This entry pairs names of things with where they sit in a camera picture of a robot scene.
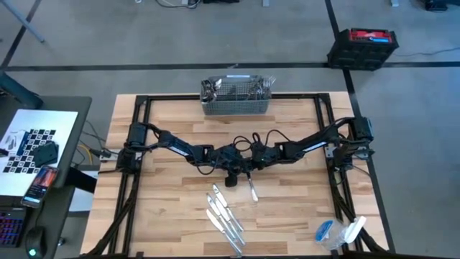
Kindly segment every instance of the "gray floor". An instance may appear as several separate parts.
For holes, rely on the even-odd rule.
[[[334,42],[323,0],[272,0],[161,9],[153,0],[43,0],[32,23],[47,39],[26,32],[10,65],[118,65],[149,63],[240,63],[326,60]],[[425,12],[416,0],[333,0],[341,29],[396,31],[400,48],[391,61],[456,61],[460,8]],[[18,3],[27,9],[32,2]],[[19,26],[0,7],[1,55]],[[11,72],[43,95],[93,97],[88,119],[108,131],[117,94],[189,93],[207,76],[261,73],[277,77],[276,91],[345,91],[341,71],[312,69]],[[371,118],[374,163],[399,253],[460,257],[460,68],[386,68],[352,72],[362,114]],[[93,140],[84,141],[95,145]],[[85,220],[69,219],[72,239],[57,258],[77,255]]]

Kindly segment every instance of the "checkerboard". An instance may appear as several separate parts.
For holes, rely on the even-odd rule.
[[[40,168],[35,167],[32,151],[51,142],[56,134],[54,129],[31,129],[21,142],[17,155],[9,157],[3,173],[38,173]]]

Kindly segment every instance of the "wooden table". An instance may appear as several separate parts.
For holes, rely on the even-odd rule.
[[[346,92],[330,95],[335,118],[353,115]],[[117,96],[107,139],[109,148],[122,147],[132,121],[135,98],[135,95]],[[154,101],[150,121],[192,145],[215,147],[231,143],[237,135],[250,137],[253,132],[264,139],[271,129],[280,130],[291,140],[301,140],[318,131],[316,110],[309,99],[275,99],[266,115],[237,117],[205,117],[199,101]],[[155,140],[150,132],[147,141]],[[279,141],[283,141],[280,135],[270,135],[269,145]],[[367,170],[365,162],[355,160],[354,164]],[[114,163],[101,166],[101,170],[113,168]],[[217,183],[246,230],[244,255],[330,255],[314,242],[318,226],[334,218],[322,149],[308,153],[295,164],[253,172],[258,203],[251,199],[245,176],[241,176],[234,188],[224,186],[225,176],[220,170],[202,176],[184,158],[169,150],[147,153],[142,165],[130,254],[144,251],[144,256],[233,255],[224,236],[206,217],[206,193],[212,193],[211,184]],[[367,217],[367,231],[386,248],[369,176],[358,170],[349,171],[348,176],[356,213]],[[82,253],[88,252],[111,224],[120,178],[120,173],[99,176]],[[123,234],[122,225],[117,251],[121,251]]]

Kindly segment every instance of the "wire mesh basket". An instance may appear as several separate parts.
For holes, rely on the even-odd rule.
[[[205,115],[264,114],[272,95],[273,77],[227,75],[201,81]]]

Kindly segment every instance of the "keyboard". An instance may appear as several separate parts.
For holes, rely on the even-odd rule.
[[[25,207],[0,206],[0,248],[18,247],[26,215]]]

